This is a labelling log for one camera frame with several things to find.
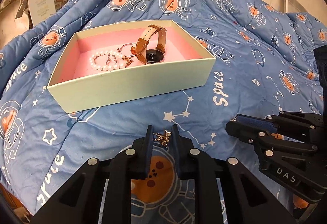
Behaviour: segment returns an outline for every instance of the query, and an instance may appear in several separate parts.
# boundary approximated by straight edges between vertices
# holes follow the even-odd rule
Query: metal screw head
[[[198,150],[197,148],[192,148],[192,149],[190,150],[190,153],[191,153],[192,155],[198,155],[198,154],[200,154],[200,150]]]
[[[89,164],[89,165],[95,165],[95,164],[97,164],[98,163],[98,160],[96,159],[96,158],[90,158],[88,161],[87,161],[87,163]]]
[[[125,151],[126,155],[129,155],[129,156],[134,155],[135,152],[136,152],[136,151],[135,151],[133,148],[127,149],[127,150]]]
[[[271,150],[267,150],[267,151],[266,151],[266,155],[267,155],[268,157],[271,157],[273,154],[274,154],[274,152],[272,152]]]
[[[230,163],[232,165],[236,165],[238,163],[238,160],[237,160],[237,158],[231,157],[228,159],[228,163]]]

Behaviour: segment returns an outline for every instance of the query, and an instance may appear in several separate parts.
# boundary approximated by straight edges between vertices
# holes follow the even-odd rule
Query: blue comforter
[[[71,36],[145,19],[176,21],[216,56],[206,85],[66,114],[46,86]],[[176,123],[212,157],[239,158],[292,207],[289,193],[258,172],[253,147],[224,127],[238,113],[322,113],[313,49],[326,44],[326,31],[308,13],[284,14],[261,0],[69,0],[0,50],[0,183],[34,214],[90,157],[114,157],[148,124],[162,132]],[[133,223],[192,223],[193,182],[169,172],[169,151],[153,151],[151,183],[132,182]]]

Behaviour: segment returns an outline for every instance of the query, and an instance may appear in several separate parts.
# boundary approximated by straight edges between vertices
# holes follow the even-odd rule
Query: helmet print
[[[299,84],[297,84],[291,73],[285,74],[283,70],[279,73],[279,78],[284,85],[284,87],[292,94],[295,95],[295,91],[299,89]]]
[[[303,14],[296,14],[296,18],[297,18],[299,21],[305,23],[305,20],[306,20],[305,15],[303,15]]]
[[[20,140],[24,133],[24,125],[17,113],[21,106],[16,101],[8,101],[0,108],[0,138],[4,140],[4,160],[8,164],[15,159]]]
[[[325,42],[327,37],[327,32],[324,31],[322,28],[318,29],[318,38],[322,41]]]
[[[259,16],[259,10],[256,6],[254,6],[252,3],[248,3],[247,7],[249,8],[249,13],[253,17],[258,17]]]

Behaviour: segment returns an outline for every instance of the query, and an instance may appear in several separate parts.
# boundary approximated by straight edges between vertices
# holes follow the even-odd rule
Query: silver ring
[[[127,43],[127,44],[124,44],[123,46],[121,46],[120,48],[117,48],[118,52],[121,52],[121,50],[127,46],[127,45],[133,45],[133,44],[136,44],[136,42],[132,42],[132,43]],[[129,57],[129,58],[133,58],[133,57],[137,57],[137,55],[125,55],[125,57]]]
[[[108,55],[108,60],[106,61],[106,65],[108,65],[108,62],[113,62],[113,61],[115,61],[115,64],[117,63],[116,56],[113,55],[113,54],[109,54],[109,55]]]

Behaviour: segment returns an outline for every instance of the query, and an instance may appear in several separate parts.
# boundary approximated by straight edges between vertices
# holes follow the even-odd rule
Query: pearl bracelet
[[[101,66],[95,62],[95,60],[102,55],[107,55],[108,60],[105,65]],[[108,65],[108,62],[115,62],[113,65]],[[120,69],[125,68],[126,66],[129,66],[132,63],[132,59],[125,57],[125,55],[121,54],[120,52],[117,52],[115,50],[102,50],[100,52],[96,52],[90,57],[90,65],[94,70],[98,71],[112,71],[114,69]]]

